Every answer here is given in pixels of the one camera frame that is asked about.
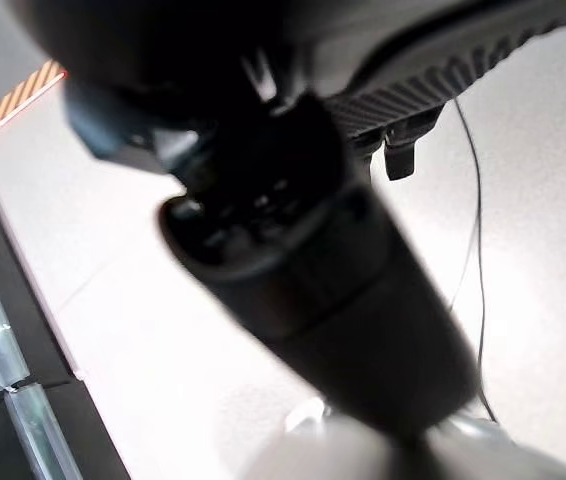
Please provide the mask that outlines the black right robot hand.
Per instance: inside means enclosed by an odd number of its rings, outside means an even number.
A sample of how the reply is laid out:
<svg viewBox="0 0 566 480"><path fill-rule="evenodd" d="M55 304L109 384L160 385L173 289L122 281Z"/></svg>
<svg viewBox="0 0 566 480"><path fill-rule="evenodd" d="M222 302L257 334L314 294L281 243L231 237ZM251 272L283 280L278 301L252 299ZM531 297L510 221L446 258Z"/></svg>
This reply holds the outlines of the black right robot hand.
<svg viewBox="0 0 566 480"><path fill-rule="evenodd" d="M169 175L178 262L338 409L414 437L477 390L469 346L369 176L566 1L12 1L91 155Z"/></svg>

